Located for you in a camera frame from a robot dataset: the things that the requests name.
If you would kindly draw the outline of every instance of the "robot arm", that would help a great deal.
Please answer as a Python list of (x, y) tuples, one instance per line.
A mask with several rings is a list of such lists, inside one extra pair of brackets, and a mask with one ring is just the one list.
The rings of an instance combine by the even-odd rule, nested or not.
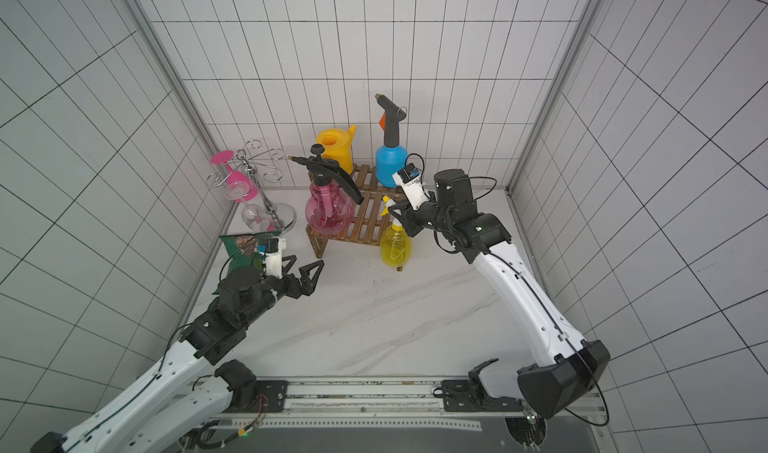
[(284, 248), (285, 239), (268, 239), (264, 276), (255, 267), (227, 275), (219, 283), (218, 298), (185, 325), (179, 341), (159, 362), (91, 418), (66, 435), (47, 433), (31, 452), (158, 453), (210, 416), (229, 407), (248, 408), (259, 393), (256, 376), (237, 360), (219, 366), (204, 388), (166, 406), (190, 381), (217, 365), (277, 300), (314, 292), (322, 260), (299, 268), (297, 278), (288, 274), (296, 256), (283, 257)]
[(389, 207), (410, 237), (422, 229), (441, 233), (491, 283), (520, 324), (533, 365), (487, 362), (478, 377), (484, 395), (525, 399), (551, 418), (594, 387), (610, 360), (599, 340), (587, 342), (560, 313), (523, 264), (512, 237), (498, 221), (477, 210), (472, 185), (462, 170), (435, 175), (436, 195), (429, 197), (412, 164), (392, 176), (407, 199)]

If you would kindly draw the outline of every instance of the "black mounting plate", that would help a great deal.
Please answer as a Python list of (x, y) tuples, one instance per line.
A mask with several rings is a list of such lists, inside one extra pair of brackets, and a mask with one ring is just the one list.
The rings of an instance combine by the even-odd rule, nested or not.
[(466, 380), (443, 380), (440, 383), (442, 389), (442, 407), (450, 412), (473, 412), (473, 411), (501, 411), (516, 412), (523, 411), (523, 407), (514, 398), (494, 398), (488, 401), (484, 408), (477, 406), (469, 393), (469, 381)]
[[(286, 391), (288, 389), (288, 381), (275, 380), (275, 381), (256, 381), (256, 396), (259, 393), (266, 396), (266, 413), (280, 413), (285, 408), (286, 403)], [(228, 408), (224, 410), (224, 413), (258, 413), (259, 402), (258, 399), (254, 402), (253, 406), (245, 410), (239, 410), (236, 408)]]

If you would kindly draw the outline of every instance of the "yellow spray bottle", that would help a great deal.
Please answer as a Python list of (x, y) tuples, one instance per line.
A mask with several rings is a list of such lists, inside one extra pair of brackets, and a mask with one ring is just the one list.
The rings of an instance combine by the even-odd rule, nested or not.
[[(388, 196), (384, 196), (383, 200), (386, 203), (386, 208), (384, 208), (382, 216), (389, 212), (391, 205), (395, 204), (395, 200)], [(399, 268), (408, 263), (408, 260), (411, 258), (413, 240), (406, 235), (402, 224), (394, 216), (392, 217), (392, 224), (389, 225), (389, 228), (382, 235), (379, 245), (381, 247), (382, 261), (387, 266)]]

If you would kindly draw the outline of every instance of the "blue spray bottle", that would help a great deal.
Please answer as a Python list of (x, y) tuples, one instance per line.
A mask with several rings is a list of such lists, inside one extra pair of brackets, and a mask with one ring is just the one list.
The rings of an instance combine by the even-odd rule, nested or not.
[(392, 175), (406, 165), (408, 151), (400, 146), (400, 122), (406, 119), (406, 112), (382, 94), (376, 94), (376, 102), (384, 108), (382, 128), (384, 129), (384, 146), (376, 150), (376, 179), (394, 188), (397, 185)]

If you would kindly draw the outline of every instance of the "yellow watering can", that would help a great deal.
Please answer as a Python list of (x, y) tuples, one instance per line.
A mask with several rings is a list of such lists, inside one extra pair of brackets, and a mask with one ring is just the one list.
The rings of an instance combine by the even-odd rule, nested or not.
[(317, 142), (326, 148), (323, 158), (330, 158), (339, 162), (341, 168), (352, 174), (352, 138), (355, 137), (355, 125), (351, 125), (349, 131), (333, 128), (325, 130), (317, 135)]

